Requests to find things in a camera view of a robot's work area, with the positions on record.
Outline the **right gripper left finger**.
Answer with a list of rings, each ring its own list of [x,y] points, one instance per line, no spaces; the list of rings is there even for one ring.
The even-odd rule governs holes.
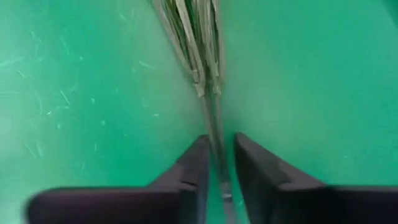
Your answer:
[[[59,187],[26,203],[27,224],[205,224],[210,141],[200,135],[144,186]]]

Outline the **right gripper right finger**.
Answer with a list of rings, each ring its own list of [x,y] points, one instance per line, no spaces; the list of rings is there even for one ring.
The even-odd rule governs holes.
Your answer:
[[[251,224],[398,224],[398,186],[326,184],[243,133],[234,161]]]

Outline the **purple flower bunch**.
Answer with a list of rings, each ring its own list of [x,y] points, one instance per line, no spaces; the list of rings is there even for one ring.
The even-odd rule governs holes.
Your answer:
[[[221,118],[225,78],[221,0],[152,0],[152,5],[201,102],[226,223],[238,224]]]

